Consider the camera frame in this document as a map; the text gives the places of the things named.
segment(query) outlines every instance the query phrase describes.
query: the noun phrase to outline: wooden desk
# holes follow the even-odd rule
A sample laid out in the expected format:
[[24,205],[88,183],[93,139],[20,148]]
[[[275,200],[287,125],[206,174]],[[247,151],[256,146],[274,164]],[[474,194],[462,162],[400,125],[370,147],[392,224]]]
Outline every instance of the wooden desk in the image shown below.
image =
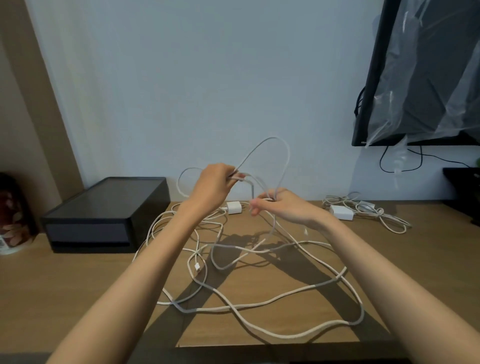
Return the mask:
[[[480,329],[480,228],[468,217],[440,203],[381,203],[411,222],[404,235],[387,231],[377,221],[355,218],[347,222],[358,235],[431,293]],[[284,223],[303,239],[303,227]],[[223,244],[252,245],[269,231],[261,218],[249,214],[228,217]],[[216,233],[201,231],[203,241]],[[316,231],[309,239],[324,241]],[[277,235],[268,242],[282,240]],[[193,240],[187,247],[194,247]],[[342,263],[327,249],[307,246],[314,255],[340,270]],[[196,288],[186,267],[190,253],[183,252],[166,284],[174,296],[184,297]],[[239,255],[234,249],[216,250],[224,265]],[[52,352],[93,302],[121,274],[130,254],[53,254],[44,235],[30,247],[0,256],[0,353]],[[325,268],[286,248],[270,255],[248,255],[229,271],[217,272],[208,263],[207,283],[220,287],[233,303],[264,301],[277,294],[331,277]],[[279,340],[246,330],[232,313],[183,315],[173,306],[157,306],[134,353],[132,362],[258,362],[288,360],[402,357],[405,354],[385,329],[372,304],[351,274],[346,275],[364,302],[364,321],[355,327],[331,328],[321,335]],[[223,302],[202,290],[185,307],[212,307]],[[343,284],[288,296],[264,307],[242,311],[251,322],[270,331],[288,334],[305,331],[327,320],[353,321],[359,308]]]

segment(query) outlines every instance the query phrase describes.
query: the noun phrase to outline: tangled cable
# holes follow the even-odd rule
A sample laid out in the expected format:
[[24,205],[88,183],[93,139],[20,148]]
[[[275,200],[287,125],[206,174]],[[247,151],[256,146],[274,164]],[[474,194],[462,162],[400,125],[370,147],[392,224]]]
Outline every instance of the tangled cable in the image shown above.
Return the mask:
[[[395,234],[404,234],[407,232],[407,228],[411,228],[410,223],[407,221],[398,218],[397,216],[386,214],[383,208],[375,208],[372,204],[365,203],[363,201],[357,201],[360,193],[358,192],[351,192],[345,197],[339,196],[326,196],[323,200],[323,208],[328,208],[331,205],[343,205],[346,208],[349,208],[353,211],[355,215],[361,216],[369,216],[372,218],[377,218],[391,232]],[[396,231],[390,228],[386,223],[385,219],[392,221],[393,223],[400,225],[402,227],[401,231]]]
[[[270,198],[270,196],[268,195],[268,188],[266,186],[266,184],[258,177],[254,177],[254,176],[251,176],[249,174],[246,174],[246,177],[245,178],[241,178],[239,179],[240,181],[242,182],[247,182],[251,185],[252,187],[252,198],[254,198],[254,190],[253,190],[253,182],[252,181],[249,181],[247,178],[252,178],[266,193],[267,193],[267,196],[269,197],[268,199],[274,199],[276,197],[276,192],[279,188],[279,186],[281,185],[282,181],[283,181],[283,178],[285,176],[285,172],[287,170],[287,167],[288,167],[288,162],[289,162],[289,159],[290,159],[290,148],[288,146],[288,144],[282,139],[282,138],[279,138],[279,137],[276,137],[276,136],[272,136],[272,137],[268,137],[264,140],[262,140],[255,148],[253,148],[247,155],[246,157],[243,159],[243,161],[236,167],[235,171],[238,171],[239,168],[243,165],[243,163],[247,160],[247,158],[254,152],[254,150],[256,150],[261,144],[263,144],[265,141],[267,140],[270,140],[270,139],[276,139],[276,140],[279,140],[281,142],[283,142],[283,144],[285,145],[286,149],[287,149],[287,159],[286,159],[286,162],[285,162],[285,166],[283,168],[283,172],[282,172],[282,175],[280,177],[280,180],[275,188],[275,192],[274,192],[274,195],[272,196],[272,198]],[[184,197],[188,197],[187,194],[185,194],[184,192],[182,192],[180,190],[180,187],[179,187],[179,180],[180,178],[182,177],[182,175],[184,174],[185,171],[189,170],[189,169],[199,169],[200,168],[187,168],[185,169],[179,176],[179,178],[177,179],[177,189],[179,191],[179,193],[181,195],[183,195]],[[142,248],[143,245],[148,245],[149,241],[151,239],[154,239],[155,238],[155,234],[157,234],[158,232],[160,232],[163,227],[160,227],[161,224],[163,224],[165,221],[169,220],[170,218],[172,218],[176,211],[175,211],[175,207],[177,207],[179,204],[176,204],[174,206],[172,206],[171,210],[168,210],[168,211],[165,211],[163,213],[161,213],[160,215],[158,215],[158,217],[153,221],[152,225],[150,226],[149,230],[148,230],[148,234],[147,234],[147,237],[145,239],[145,241],[141,244],[141,246],[139,247],[139,249],[137,250],[137,252],[135,253],[134,257],[133,257],[133,260],[134,261],[138,255],[138,253],[140,252],[140,249]],[[227,213],[227,210],[226,208],[224,207],[221,207],[219,209],[217,209],[216,211],[214,211],[213,213],[211,213],[210,215],[208,215],[207,217],[205,217],[199,225],[203,225],[203,224],[214,224],[214,225],[217,225],[219,227],[219,231],[218,231],[218,234],[216,236],[216,239],[214,242],[212,243],[206,243],[202,246],[200,246],[200,235],[197,231],[197,229],[194,230],[194,233],[195,233],[195,236],[196,236],[196,248],[195,249],[188,249],[188,248],[183,248],[184,251],[188,251],[188,252],[191,252],[192,254],[190,255],[190,257],[188,258],[187,260],[187,268],[188,268],[188,271],[190,273],[190,276],[192,278],[192,280],[198,284],[198,288],[191,294],[189,295],[188,297],[185,297],[185,298],[182,298],[180,300],[175,300],[172,295],[164,288],[163,289],[163,293],[168,297],[169,299],[169,302],[161,302],[161,301],[158,301],[157,304],[159,305],[174,305],[180,312],[184,313],[184,314],[190,314],[190,313],[198,313],[198,312],[224,312],[224,311],[229,311],[231,310],[236,316],[237,318],[247,327],[249,328],[253,328],[255,330],[258,330],[260,332],[263,332],[264,334],[266,335],[269,335],[269,336],[272,336],[272,337],[275,337],[275,338],[279,338],[279,339],[296,339],[296,338],[301,338],[301,337],[304,337],[304,336],[307,336],[309,334],[312,334],[314,332],[317,332],[317,331],[321,331],[321,330],[324,330],[328,327],[331,327],[331,326],[334,326],[334,325],[348,325],[348,326],[353,326],[353,325],[357,325],[359,324],[362,320],[363,320],[363,317],[365,315],[365,310],[363,308],[363,304],[362,304],[362,301],[360,299],[360,297],[358,296],[357,292],[355,291],[355,289],[352,287],[352,285],[347,281],[347,279],[343,276],[347,270],[347,267],[344,267],[340,272],[338,272],[337,270],[335,270],[332,266],[330,266],[329,264],[327,264],[326,262],[322,261],[321,259],[315,257],[314,255],[312,255],[310,252],[308,252],[303,246],[302,244],[315,244],[315,245],[319,245],[319,246],[322,246],[322,247],[325,247],[325,248],[328,248],[330,250],[333,250],[332,249],[332,246],[328,243],[323,243],[323,242],[316,242],[316,241],[311,241],[311,240],[302,240],[302,241],[297,241],[290,233],[288,233],[288,231],[286,231],[276,220],[276,217],[275,215],[269,213],[268,211],[266,211],[266,213],[272,218],[273,220],[273,223],[272,223],[272,228],[271,230],[269,231],[267,237],[265,237],[264,239],[260,240],[252,249],[247,249],[247,248],[244,248],[244,247],[241,247],[241,246],[236,246],[236,245],[224,245],[224,244],[221,244],[219,243],[220,241],[220,237],[222,236],[222,232],[223,232],[223,223],[220,223],[220,222],[217,222],[217,221],[214,221],[215,219],[225,215]],[[291,240],[291,242],[289,243],[285,243],[285,244],[282,244],[282,245],[279,245],[277,247],[274,247],[274,248],[271,248],[271,249],[263,249],[263,250],[259,250],[258,248],[267,240],[269,239],[273,232],[277,230],[279,232],[281,232],[280,230],[282,230]],[[239,260],[241,260],[242,258],[244,258],[246,255],[250,254],[250,253],[255,253],[255,254],[268,254],[268,253],[271,253],[273,251],[276,251],[276,250],[279,250],[279,249],[284,249],[286,247],[289,247],[289,246],[295,246],[297,247],[298,249],[300,249],[302,252],[304,252],[306,255],[308,255],[309,257],[311,257],[312,259],[314,259],[315,261],[317,261],[318,263],[322,264],[323,266],[325,266],[326,268],[328,268],[332,273],[333,273],[333,277],[327,281],[324,281],[324,282],[320,282],[320,283],[316,283],[316,284],[311,284],[311,285],[308,285],[308,286],[304,286],[304,287],[301,287],[301,288],[298,288],[296,290],[292,290],[292,291],[289,291],[289,292],[285,292],[285,293],[282,293],[276,297],[273,297],[267,301],[263,301],[263,302],[258,302],[258,303],[244,303],[244,304],[233,304],[232,302],[230,302],[230,300],[224,295],[222,294],[219,290],[217,290],[215,287],[212,287],[210,285],[208,285],[206,283],[206,280],[207,280],[207,264],[206,264],[206,261],[205,259],[203,258],[203,256],[201,255],[201,252],[204,248],[208,247],[208,246],[211,246],[211,249],[210,249],[210,252],[209,252],[209,257],[210,257],[210,260],[212,261],[212,264],[214,265],[214,267],[218,270],[224,270],[224,269],[227,269],[231,266],[233,266],[234,264],[236,264]],[[215,257],[214,257],[214,251],[215,251],[215,248],[227,248],[227,249],[239,249],[241,250],[242,252],[244,252],[243,254],[241,254],[238,258],[234,259],[232,262],[230,262],[229,264],[227,264],[226,266],[219,266],[216,262],[215,262]],[[198,280],[194,273],[192,272],[192,268],[190,266],[190,262],[192,259],[195,259],[195,262],[197,263],[198,261],[198,258],[200,258],[200,260],[203,262],[203,267],[205,269],[205,275],[203,277],[202,280]],[[311,329],[307,330],[307,331],[304,331],[304,332],[300,332],[300,333],[297,333],[297,334],[292,334],[292,335],[280,335],[280,334],[276,334],[274,332],[271,332],[271,331],[268,331],[264,328],[261,328],[257,325],[254,325],[252,324],[251,322],[247,321],[245,318],[243,318],[243,316],[241,315],[241,313],[239,312],[239,309],[245,309],[245,308],[254,308],[254,307],[260,307],[260,306],[264,306],[266,304],[269,304],[269,303],[272,303],[276,300],[279,300],[280,298],[283,298],[283,297],[286,297],[286,296],[289,296],[291,294],[294,294],[294,293],[298,293],[298,292],[302,292],[302,291],[307,291],[307,290],[311,290],[311,289],[314,289],[314,288],[317,288],[317,287],[321,287],[321,286],[324,286],[326,284],[329,284],[329,283],[335,283],[335,282],[338,282],[338,281],[342,281],[347,287],[348,289],[352,292],[352,294],[355,296],[355,299],[357,300],[359,306],[360,306],[360,316],[359,318],[356,320],[356,321],[345,321],[345,320],[331,320],[331,321],[327,321],[327,322],[324,322],[322,324],[319,324],[319,325],[316,325],[315,327],[312,327]],[[212,292],[216,293],[225,303],[226,305],[225,306],[219,306],[219,307],[211,307],[211,308],[192,308],[192,309],[184,309],[183,307],[180,306],[180,303],[182,302],[185,302],[189,299],[191,299],[194,295],[196,295],[203,287],[211,290]]]

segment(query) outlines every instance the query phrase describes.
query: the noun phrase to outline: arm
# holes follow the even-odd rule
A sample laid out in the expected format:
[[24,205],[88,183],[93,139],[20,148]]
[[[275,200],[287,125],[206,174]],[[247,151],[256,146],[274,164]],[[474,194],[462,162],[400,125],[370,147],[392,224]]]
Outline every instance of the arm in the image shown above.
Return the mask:
[[228,178],[234,169],[215,164],[202,171],[190,198],[75,325],[49,358],[49,364],[128,360],[188,237],[209,212],[223,203],[235,184]]
[[267,210],[320,231],[416,362],[479,362],[480,334],[333,215],[289,190],[279,189],[276,202],[265,197],[250,202],[252,215]]

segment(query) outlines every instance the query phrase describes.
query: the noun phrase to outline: clear plastic wrap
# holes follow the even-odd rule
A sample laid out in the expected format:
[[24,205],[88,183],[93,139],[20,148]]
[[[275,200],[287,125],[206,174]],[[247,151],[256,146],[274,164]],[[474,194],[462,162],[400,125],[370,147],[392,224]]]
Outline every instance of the clear plastic wrap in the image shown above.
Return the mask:
[[480,0],[402,0],[367,145],[458,135],[480,141]]

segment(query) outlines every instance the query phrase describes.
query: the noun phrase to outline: television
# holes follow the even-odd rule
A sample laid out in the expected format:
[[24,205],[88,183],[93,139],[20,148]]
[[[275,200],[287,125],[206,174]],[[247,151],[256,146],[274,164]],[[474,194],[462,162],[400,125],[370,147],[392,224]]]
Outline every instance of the television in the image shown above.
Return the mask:
[[352,145],[480,145],[479,66],[480,1],[385,0]]

